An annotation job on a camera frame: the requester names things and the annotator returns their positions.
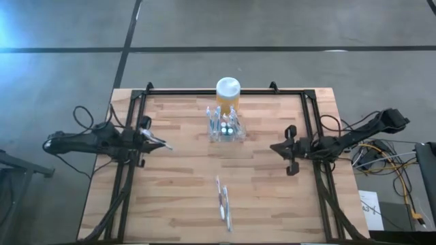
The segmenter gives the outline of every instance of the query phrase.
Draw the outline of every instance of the white cable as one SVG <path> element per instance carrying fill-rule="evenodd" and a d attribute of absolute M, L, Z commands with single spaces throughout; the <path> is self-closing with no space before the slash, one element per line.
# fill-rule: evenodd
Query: white cable
<path fill-rule="evenodd" d="M 362 154 L 363 154 L 363 150 L 360 151 L 359 157 L 357 157 L 357 159 L 354 161 L 354 163 L 352 164 L 352 167 L 354 167 L 355 164 L 356 164 L 357 162 L 359 162 L 359 159 L 360 159 L 360 157 L 362 156 Z"/>
<path fill-rule="evenodd" d="M 427 220 L 429 221 L 430 229 L 433 229 L 433 222 L 431 222 L 431 219 L 429 219 L 429 217 L 427 216 L 427 214 L 424 213 L 424 210 L 423 210 L 422 207 L 421 207 L 421 202 L 420 202 L 420 200 L 417 199 L 417 201 L 418 201 L 418 207 L 419 207 L 421 213 L 422 213 L 422 214 L 427 218 Z"/>
<path fill-rule="evenodd" d="M 361 164 L 361 165 L 359 165 L 357 167 L 363 167 L 363 166 L 366 166 L 366 165 L 369 165 L 369 164 L 372 164 L 372 163 L 375 163 L 375 162 L 378 162 L 378 161 L 383 161 L 383 160 L 386 160 L 386 159 L 391 159 L 392 157 L 404 156 L 404 155 L 407 155 L 407 154 L 416 154 L 416 152 L 406 152 L 406 153 L 392 155 L 392 156 L 389 156 L 389 157 L 384 157 L 382 159 L 377 159 L 377 160 L 374 160 L 374 161 L 370 161 L 368 163 L 363 163 L 363 164 Z"/>

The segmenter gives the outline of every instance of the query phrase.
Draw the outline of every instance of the gray floor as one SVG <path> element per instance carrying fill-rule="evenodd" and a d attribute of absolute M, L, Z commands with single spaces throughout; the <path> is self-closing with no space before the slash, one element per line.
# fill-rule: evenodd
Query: gray floor
<path fill-rule="evenodd" d="M 134 0 L 0 0 L 0 48 L 122 47 Z M 398 46 L 435 45 L 436 16 L 425 0 L 148 0 L 132 46 Z M 120 53 L 0 54 L 0 149 L 53 166 L 36 177 L 20 214 L 17 244 L 75 240 L 89 187 L 86 177 L 41 150 L 56 130 L 80 128 L 76 105 L 104 119 Z M 435 52 L 263 52 L 130 54 L 122 88 L 212 87 L 223 76 L 244 87 L 333 87 L 341 117 L 353 122 L 394 107 L 406 130 L 380 135 L 435 141 Z M 395 144 L 407 152 L 410 144 Z M 91 172 L 95 156 L 68 154 Z M 409 170 L 416 204 L 431 216 L 419 167 Z M 402 203 L 394 176 L 358 176 L 362 190 Z"/>

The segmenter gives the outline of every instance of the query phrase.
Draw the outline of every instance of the butcher block tabletop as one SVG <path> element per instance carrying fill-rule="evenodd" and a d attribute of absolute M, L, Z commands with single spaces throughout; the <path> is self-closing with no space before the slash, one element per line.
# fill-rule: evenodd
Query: butcher block tabletop
<path fill-rule="evenodd" d="M 122 123 L 131 91 L 115 89 L 112 95 Z M 320 114 L 339 118 L 333 90 L 315 88 L 315 92 Z M 284 130 L 289 125 L 297 126 L 297 139 L 306 136 L 300 97 L 241 95 L 238 116 L 247 128 L 244 142 L 209 142 L 208 106 L 217 106 L 215 96 L 146 97 L 145 114 L 153 119 L 151 131 L 174 150 L 160 148 L 144 154 L 145 167 L 135 169 L 125 242 L 325 242 L 312 162 L 299 159 L 300 173 L 286 176 L 288 162 L 269 148 L 284 141 Z M 323 123 L 337 127 L 329 118 L 323 118 Z M 95 168 L 109 160 L 98 156 Z M 79 238 L 90 234 L 108 210 L 115 172 L 116 163 L 112 163 L 92 177 Z M 215 176 L 228 187 L 234 228 L 231 233 L 220 218 Z M 333 176 L 341 209 L 368 237 L 349 161 L 338 160 Z M 119 208 L 113 236 L 120 213 Z M 330 224 L 336 237 L 331 211 Z"/>

